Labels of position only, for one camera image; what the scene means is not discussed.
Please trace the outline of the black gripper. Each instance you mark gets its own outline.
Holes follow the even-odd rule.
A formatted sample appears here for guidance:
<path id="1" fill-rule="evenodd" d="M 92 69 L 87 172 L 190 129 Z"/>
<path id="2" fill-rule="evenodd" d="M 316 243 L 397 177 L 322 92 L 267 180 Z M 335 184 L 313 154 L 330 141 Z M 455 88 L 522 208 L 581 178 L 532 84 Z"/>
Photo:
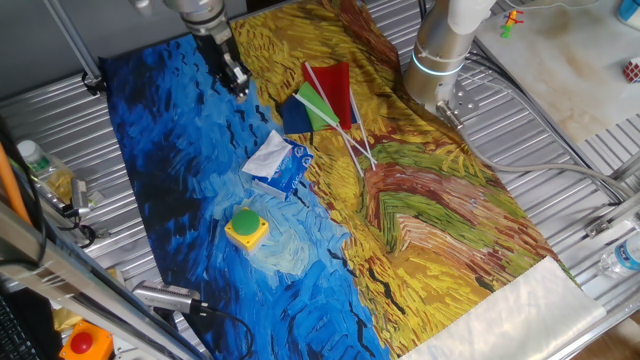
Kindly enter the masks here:
<path id="1" fill-rule="evenodd" d="M 194 38 L 210 72 L 222 80 L 225 89 L 236 99 L 248 95 L 251 71 L 240 62 L 235 38 L 228 24 L 199 29 Z"/>

